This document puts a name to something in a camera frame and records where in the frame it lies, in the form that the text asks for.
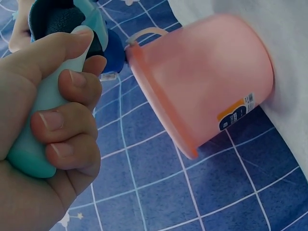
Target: pink cup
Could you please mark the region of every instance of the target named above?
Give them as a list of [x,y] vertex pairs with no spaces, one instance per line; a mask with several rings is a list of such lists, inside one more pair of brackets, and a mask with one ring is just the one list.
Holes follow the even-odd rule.
[[157,117],[190,159],[273,89],[269,55],[238,17],[214,15],[171,33],[158,30],[163,36],[142,47],[134,42],[150,31],[132,37],[128,62]]

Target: finger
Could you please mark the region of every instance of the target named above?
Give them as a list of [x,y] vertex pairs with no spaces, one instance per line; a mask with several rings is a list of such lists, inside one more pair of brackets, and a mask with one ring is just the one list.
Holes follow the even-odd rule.
[[88,27],[75,34],[54,33],[31,43],[1,60],[0,69],[9,70],[30,80],[35,86],[52,74],[64,61],[84,53],[93,40]]
[[42,143],[65,141],[81,133],[94,139],[98,135],[91,111],[75,102],[34,113],[30,125],[34,136]]
[[19,33],[12,34],[9,42],[9,50],[11,53],[26,48],[31,43],[31,38],[27,32],[20,31]]
[[99,76],[106,67],[107,60],[105,57],[100,55],[95,55],[88,58],[83,65],[83,72],[92,73]]
[[9,50],[12,53],[30,44],[28,15],[33,2],[33,0],[23,0],[18,3],[18,16],[9,42]]
[[92,111],[102,93],[102,85],[96,74],[103,71],[106,62],[102,56],[93,56],[87,62],[84,70],[92,69],[92,74],[64,70],[59,76],[58,87],[66,100],[81,103]]
[[101,155],[95,139],[86,134],[79,134],[65,142],[46,146],[46,158],[58,169],[78,169],[88,176],[97,176]]

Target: dark blue fabric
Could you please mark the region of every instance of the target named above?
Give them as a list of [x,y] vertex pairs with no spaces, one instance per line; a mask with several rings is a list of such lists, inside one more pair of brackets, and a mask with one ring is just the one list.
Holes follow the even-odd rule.
[[[15,1],[0,4],[17,9]],[[98,4],[123,45],[150,26],[180,27],[166,0]],[[6,56],[12,12],[0,13],[0,55]],[[191,161],[179,154],[128,66],[103,88],[94,113],[101,171],[52,231],[308,230],[307,181],[261,108],[200,147]]]

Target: white fabric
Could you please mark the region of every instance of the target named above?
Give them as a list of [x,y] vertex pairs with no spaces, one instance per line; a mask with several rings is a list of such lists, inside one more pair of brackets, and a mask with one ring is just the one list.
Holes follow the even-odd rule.
[[168,1],[183,25],[213,13],[232,13],[260,35],[275,67],[275,91],[262,108],[308,178],[308,1]]

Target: blue grid fabric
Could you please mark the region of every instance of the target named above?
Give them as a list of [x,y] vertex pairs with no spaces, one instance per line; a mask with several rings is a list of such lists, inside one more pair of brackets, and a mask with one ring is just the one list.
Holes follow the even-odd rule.
[[[147,27],[181,27],[167,0],[99,0],[98,7],[123,43]],[[15,1],[0,0],[1,57],[10,54],[16,9]],[[103,88],[94,111],[101,171],[52,231],[308,230],[307,181],[261,108],[188,160],[128,66]]]

